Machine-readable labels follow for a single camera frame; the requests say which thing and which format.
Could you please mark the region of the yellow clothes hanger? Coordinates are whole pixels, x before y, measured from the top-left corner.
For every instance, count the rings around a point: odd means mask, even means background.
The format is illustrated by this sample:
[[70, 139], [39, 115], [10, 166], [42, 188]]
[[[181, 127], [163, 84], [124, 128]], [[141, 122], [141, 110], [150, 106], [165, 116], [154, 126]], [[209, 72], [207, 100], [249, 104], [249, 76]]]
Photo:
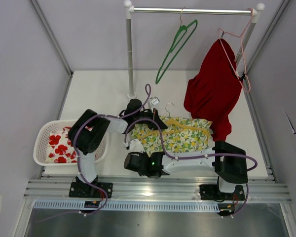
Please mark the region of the yellow clothes hanger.
[[[211, 121], [201, 118], [181, 118], [161, 116], [167, 128], [161, 128], [163, 139], [174, 135], [183, 135], [184, 138], [204, 138], [208, 140], [211, 137], [210, 125]], [[136, 124], [131, 135], [139, 140], [146, 138], [160, 137], [159, 130], [148, 128], [146, 124]]]

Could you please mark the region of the lemon print skirt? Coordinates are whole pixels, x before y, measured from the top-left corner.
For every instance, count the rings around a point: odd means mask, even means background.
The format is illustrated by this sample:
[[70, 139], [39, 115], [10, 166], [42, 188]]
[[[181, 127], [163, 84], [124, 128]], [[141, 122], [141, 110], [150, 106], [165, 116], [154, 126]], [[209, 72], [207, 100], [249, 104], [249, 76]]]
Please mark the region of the lemon print skirt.
[[169, 136], [163, 139], [163, 136], [146, 138], [144, 140], [139, 140], [146, 151], [146, 153], [150, 156], [154, 152], [161, 152], [163, 148], [168, 153], [186, 153], [186, 152], [198, 152], [202, 151], [209, 147], [209, 140], [204, 138], [184, 138], [183, 135], [174, 135]]

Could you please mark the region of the red poppy print cloth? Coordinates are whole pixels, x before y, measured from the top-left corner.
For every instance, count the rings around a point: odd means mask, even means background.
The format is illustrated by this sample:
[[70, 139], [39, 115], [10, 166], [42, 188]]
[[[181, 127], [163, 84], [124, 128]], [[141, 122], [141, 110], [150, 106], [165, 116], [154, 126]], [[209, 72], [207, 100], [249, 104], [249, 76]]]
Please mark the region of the red poppy print cloth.
[[68, 133], [71, 127], [65, 126], [60, 131], [51, 132], [46, 148], [47, 163], [77, 163], [77, 155]]

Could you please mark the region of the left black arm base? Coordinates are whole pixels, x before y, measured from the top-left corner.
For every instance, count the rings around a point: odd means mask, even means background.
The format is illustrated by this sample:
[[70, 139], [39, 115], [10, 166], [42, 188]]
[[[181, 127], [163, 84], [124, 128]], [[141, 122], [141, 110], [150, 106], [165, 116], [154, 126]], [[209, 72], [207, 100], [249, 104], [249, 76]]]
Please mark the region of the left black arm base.
[[[93, 185], [97, 186], [104, 190], [108, 198], [111, 198], [112, 191], [113, 191], [113, 183], [107, 182], [98, 182], [97, 179], [92, 182]], [[98, 190], [90, 185], [81, 181], [78, 177], [72, 181], [70, 190], [69, 190], [69, 197], [71, 198], [106, 198], [103, 191]]]

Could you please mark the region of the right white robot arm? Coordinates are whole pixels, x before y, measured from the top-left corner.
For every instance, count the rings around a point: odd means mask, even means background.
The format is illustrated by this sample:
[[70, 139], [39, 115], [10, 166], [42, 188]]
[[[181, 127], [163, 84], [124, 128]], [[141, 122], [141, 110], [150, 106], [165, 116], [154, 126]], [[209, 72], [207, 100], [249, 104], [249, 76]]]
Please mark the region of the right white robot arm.
[[248, 182], [246, 152], [227, 142], [216, 142], [213, 148], [200, 152], [169, 153], [131, 151], [125, 158], [124, 168], [148, 178], [160, 178], [184, 171], [212, 171], [218, 176], [216, 195], [227, 199], [236, 185]]

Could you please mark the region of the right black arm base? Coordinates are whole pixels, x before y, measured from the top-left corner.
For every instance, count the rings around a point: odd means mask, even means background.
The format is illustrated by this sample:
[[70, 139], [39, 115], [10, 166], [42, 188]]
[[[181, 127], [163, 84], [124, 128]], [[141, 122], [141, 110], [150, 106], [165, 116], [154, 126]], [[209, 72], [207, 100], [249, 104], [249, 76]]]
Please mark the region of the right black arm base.
[[201, 200], [212, 200], [217, 202], [245, 200], [244, 189], [242, 185], [236, 185], [233, 193], [223, 193], [219, 191], [217, 184], [202, 184], [199, 186]]

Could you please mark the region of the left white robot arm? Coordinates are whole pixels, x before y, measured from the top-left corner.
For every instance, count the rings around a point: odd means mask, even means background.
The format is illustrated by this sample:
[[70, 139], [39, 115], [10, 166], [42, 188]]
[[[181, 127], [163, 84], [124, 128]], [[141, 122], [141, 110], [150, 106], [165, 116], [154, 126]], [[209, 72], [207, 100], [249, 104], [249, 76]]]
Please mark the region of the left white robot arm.
[[97, 192], [97, 185], [93, 182], [97, 178], [95, 159], [91, 156], [95, 154], [103, 138], [108, 133], [127, 135], [137, 123], [145, 124], [151, 130], [168, 128], [159, 117], [157, 109], [145, 109], [139, 99], [131, 99], [118, 117], [99, 115], [88, 109], [69, 130], [68, 139], [78, 158], [77, 177], [82, 181], [79, 190], [85, 197], [93, 197]]

